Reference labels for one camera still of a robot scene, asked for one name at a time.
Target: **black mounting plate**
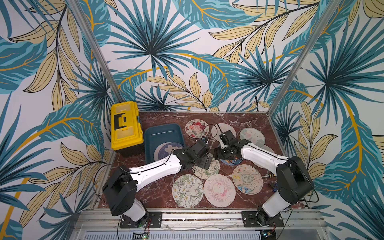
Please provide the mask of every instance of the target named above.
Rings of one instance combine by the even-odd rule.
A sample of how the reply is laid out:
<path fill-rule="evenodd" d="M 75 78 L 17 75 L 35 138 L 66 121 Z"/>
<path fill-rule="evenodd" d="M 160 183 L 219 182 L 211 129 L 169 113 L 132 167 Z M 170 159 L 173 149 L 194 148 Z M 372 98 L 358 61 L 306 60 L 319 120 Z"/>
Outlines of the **black mounting plate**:
<path fill-rule="evenodd" d="M 160 228 L 163 213 L 162 212 L 148 212 L 148 213 L 149 213 L 148 219 L 151 220 L 151 224 L 150 224 L 149 228 Z M 121 217 L 119 227 L 120 228 L 138 228 L 136 226 L 136 222 L 133 222 L 128 216 L 125 216 L 124 214 Z"/>
<path fill-rule="evenodd" d="M 267 226 L 267 227 L 257 224 L 256 223 L 257 222 L 256 221 L 257 220 L 257 211 L 241 212 L 241 217 L 243 220 L 244 227 L 265 227 L 265 228 L 274 227 L 274 226 L 272 226 L 272 224 Z M 284 222 L 283 222 L 283 219 L 281 218 L 280 213 L 277 215 L 277 221 L 275 223 L 276 223 L 276 227 L 283 227 L 284 226 Z"/>

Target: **wall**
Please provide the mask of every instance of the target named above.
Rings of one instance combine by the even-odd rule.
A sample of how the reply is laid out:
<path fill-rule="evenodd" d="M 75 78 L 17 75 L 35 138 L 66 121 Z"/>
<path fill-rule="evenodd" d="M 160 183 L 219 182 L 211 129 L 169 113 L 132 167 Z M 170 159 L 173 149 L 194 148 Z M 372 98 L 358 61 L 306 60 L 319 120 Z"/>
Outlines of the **wall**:
<path fill-rule="evenodd" d="M 101 50 L 142 111 L 266 111 L 329 1 L 266 2 L 110 0 Z"/>
<path fill-rule="evenodd" d="M 0 11 L 0 239 L 66 239 L 109 160 L 109 85 L 65 1 Z"/>
<path fill-rule="evenodd" d="M 319 39 L 273 115 L 290 156 L 304 160 L 333 239 L 384 239 L 383 1 L 357 0 Z"/>

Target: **blue coaster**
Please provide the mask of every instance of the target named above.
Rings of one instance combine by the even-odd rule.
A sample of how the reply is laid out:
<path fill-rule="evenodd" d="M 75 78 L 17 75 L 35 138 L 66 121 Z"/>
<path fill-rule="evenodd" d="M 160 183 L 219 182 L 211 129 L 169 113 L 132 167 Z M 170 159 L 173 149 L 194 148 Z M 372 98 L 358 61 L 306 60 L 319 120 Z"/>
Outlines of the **blue coaster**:
<path fill-rule="evenodd" d="M 159 160 L 165 157 L 168 157 L 172 153 L 172 150 L 182 149 L 182 148 L 183 148 L 183 145 L 181 145 L 178 142 L 171 142 L 169 144 L 162 146 L 159 151 Z"/>

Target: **floral coaster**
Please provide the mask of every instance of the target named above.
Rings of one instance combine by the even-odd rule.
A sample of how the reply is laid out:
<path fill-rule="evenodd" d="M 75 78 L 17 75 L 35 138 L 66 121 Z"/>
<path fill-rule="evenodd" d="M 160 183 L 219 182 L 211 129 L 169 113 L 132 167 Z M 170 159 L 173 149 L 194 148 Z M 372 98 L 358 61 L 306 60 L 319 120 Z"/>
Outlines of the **floral coaster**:
<path fill-rule="evenodd" d="M 185 125 L 185 132 L 188 136 L 193 138 L 200 138 L 209 133 L 209 127 L 206 127 L 208 124 L 200 119 L 194 119 L 189 121 Z"/>
<path fill-rule="evenodd" d="M 160 148 L 159 159 L 168 157 L 172 153 L 172 150 L 182 149 L 182 148 L 183 148 L 183 145 L 181 145 L 178 142 L 167 143 Z"/>
<path fill-rule="evenodd" d="M 203 195 L 203 184 L 192 174 L 183 175 L 173 183 L 172 196 L 180 207 L 196 206 L 203 199 Z"/>
<path fill-rule="evenodd" d="M 263 188 L 263 178 L 256 168 L 242 164 L 233 170 L 232 179 L 235 186 L 243 193 L 254 195 Z"/>
<path fill-rule="evenodd" d="M 236 189 L 229 178 L 215 174 L 205 181 L 204 194 L 212 205 L 227 207 L 235 200 Z"/>
<path fill-rule="evenodd" d="M 209 166 L 208 170 L 194 166 L 193 169 L 195 170 L 195 175 L 201 179 L 207 179 L 210 176 L 214 174 L 218 174 L 220 171 L 220 163 L 216 159 L 212 159 L 211 165 Z"/>
<path fill-rule="evenodd" d="M 247 127 L 240 131 L 240 139 L 246 139 L 251 141 L 258 147 L 262 147 L 265 144 L 264 135 L 257 129 Z"/>
<path fill-rule="evenodd" d="M 214 136 L 214 139 L 216 141 L 220 142 L 220 134 L 221 134 L 220 129 L 222 132 L 226 132 L 230 130 L 233 133 L 233 135 L 236 137 L 236 131 L 231 125 L 228 125 L 226 123 L 218 123 L 218 126 L 217 124 L 215 124 L 211 130 L 212 136 Z"/>

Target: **ventilation grille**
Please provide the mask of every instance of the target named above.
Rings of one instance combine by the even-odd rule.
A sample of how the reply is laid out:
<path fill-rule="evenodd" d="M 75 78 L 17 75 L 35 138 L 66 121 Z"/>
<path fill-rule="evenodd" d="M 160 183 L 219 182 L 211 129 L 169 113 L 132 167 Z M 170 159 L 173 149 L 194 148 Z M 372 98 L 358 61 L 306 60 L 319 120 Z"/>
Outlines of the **ventilation grille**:
<path fill-rule="evenodd" d="M 120 240 L 131 240 L 132 232 L 119 233 Z M 83 240 L 117 240 L 116 232 L 86 232 Z M 259 231 L 151 231 L 149 240 L 261 240 Z"/>

